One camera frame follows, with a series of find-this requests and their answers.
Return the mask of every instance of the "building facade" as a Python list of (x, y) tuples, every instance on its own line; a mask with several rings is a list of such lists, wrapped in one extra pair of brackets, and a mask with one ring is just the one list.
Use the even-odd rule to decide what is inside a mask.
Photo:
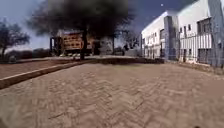
[(176, 12), (166, 11), (142, 31), (143, 51), (145, 57), (159, 58), (165, 54), (165, 24), (164, 18), (176, 19)]
[[(161, 46), (165, 47), (161, 47), (161, 51), (165, 51), (166, 59), (212, 64), (213, 57), (219, 55), (221, 63), (224, 56), (223, 5), (224, 0), (198, 0), (179, 12), (166, 11), (142, 31), (145, 56), (150, 57), (148, 53), (154, 53), (155, 46), (163, 44)], [(150, 40), (153, 33), (160, 36)]]

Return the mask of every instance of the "paved walkway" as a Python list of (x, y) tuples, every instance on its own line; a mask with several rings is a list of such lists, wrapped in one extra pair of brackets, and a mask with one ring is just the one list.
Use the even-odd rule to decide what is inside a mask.
[(0, 127), (224, 128), (223, 83), (168, 64), (86, 64), (1, 90)]

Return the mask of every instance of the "white building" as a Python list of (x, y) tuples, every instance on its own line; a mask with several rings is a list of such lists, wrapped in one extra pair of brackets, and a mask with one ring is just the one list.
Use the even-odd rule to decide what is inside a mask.
[(212, 46), (211, 32), (217, 21), (221, 21), (217, 17), (223, 14), (217, 7), (221, 7), (220, 1), (224, 3), (224, 0), (216, 1), (219, 2), (198, 0), (179, 12), (167, 11), (155, 19), (142, 31), (143, 43), (146, 46), (145, 56), (148, 57), (155, 51), (158, 53), (158, 48), (155, 46), (164, 42), (165, 47), (162, 49), (165, 48), (167, 59), (170, 59), (170, 56), (175, 56), (181, 61), (189, 63), (211, 64), (212, 48), (214, 47)]
[(143, 31), (142, 39), (145, 44), (144, 54), (146, 57), (160, 57), (165, 49), (165, 25), (164, 18), (167, 16), (176, 18), (176, 12), (166, 11), (157, 19), (152, 21)]

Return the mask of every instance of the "glass window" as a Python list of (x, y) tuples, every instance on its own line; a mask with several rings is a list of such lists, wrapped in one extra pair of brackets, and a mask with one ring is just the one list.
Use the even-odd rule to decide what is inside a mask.
[(165, 30), (160, 30), (160, 39), (165, 39)]
[(189, 56), (192, 55), (192, 49), (189, 49)]
[(182, 28), (180, 28), (180, 33), (182, 33), (183, 32), (183, 30), (182, 30)]
[(191, 31), (191, 25), (190, 24), (188, 25), (188, 31)]
[(198, 22), (198, 33), (204, 34), (211, 32), (211, 18)]

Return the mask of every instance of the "bush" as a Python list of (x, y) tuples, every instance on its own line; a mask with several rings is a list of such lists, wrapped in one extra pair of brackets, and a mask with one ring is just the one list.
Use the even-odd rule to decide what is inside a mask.
[(10, 51), (5, 55), (5, 60), (9, 60), (11, 56), (14, 56), (17, 60), (18, 59), (31, 59), (31, 58), (44, 58), (50, 56), (49, 49), (35, 49), (33, 51), (24, 50), (24, 51)]

